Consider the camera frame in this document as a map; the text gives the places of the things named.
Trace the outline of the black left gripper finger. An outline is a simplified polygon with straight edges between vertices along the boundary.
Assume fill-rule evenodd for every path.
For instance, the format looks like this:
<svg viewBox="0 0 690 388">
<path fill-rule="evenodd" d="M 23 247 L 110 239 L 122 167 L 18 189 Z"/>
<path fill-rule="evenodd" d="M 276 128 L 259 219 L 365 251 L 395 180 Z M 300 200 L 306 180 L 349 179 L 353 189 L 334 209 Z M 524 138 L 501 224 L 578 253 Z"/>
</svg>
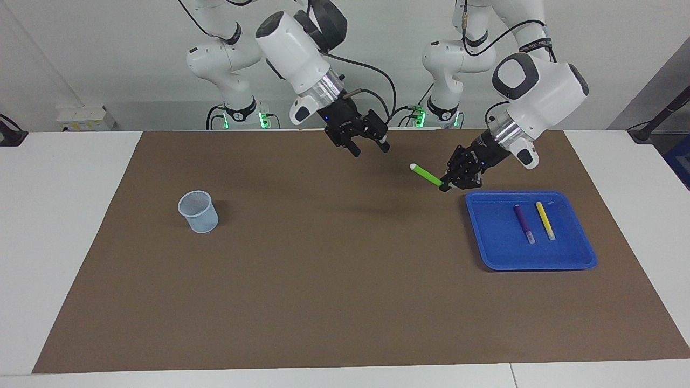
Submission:
<svg viewBox="0 0 690 388">
<path fill-rule="evenodd" d="M 462 190 L 480 188 L 483 171 L 481 162 L 463 162 L 458 170 L 458 188 Z"/>
<path fill-rule="evenodd" d="M 462 145 L 458 145 L 447 163 L 446 174 L 440 179 L 442 184 L 439 189 L 442 192 L 468 188 L 469 181 L 466 174 L 468 160 L 468 151 Z"/>
</svg>

